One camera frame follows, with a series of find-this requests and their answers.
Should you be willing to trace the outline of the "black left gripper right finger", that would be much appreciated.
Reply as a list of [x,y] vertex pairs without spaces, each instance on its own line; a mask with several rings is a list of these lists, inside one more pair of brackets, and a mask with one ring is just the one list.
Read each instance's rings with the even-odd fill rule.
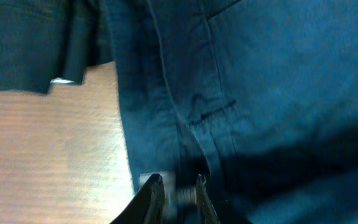
[[201,224],[220,224],[217,213],[208,196],[207,180],[202,174],[198,175],[196,181],[196,206]]

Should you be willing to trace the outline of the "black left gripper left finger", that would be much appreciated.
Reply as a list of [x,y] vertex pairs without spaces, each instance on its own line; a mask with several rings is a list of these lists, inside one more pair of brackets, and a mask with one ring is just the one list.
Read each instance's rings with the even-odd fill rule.
[[160,174],[152,174],[111,224],[161,224],[165,192]]

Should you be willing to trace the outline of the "dark blue shorts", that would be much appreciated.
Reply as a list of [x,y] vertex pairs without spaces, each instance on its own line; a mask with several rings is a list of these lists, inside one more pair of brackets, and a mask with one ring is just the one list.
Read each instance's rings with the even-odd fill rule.
[[0,91],[116,64],[163,223],[358,223],[358,0],[0,1]]

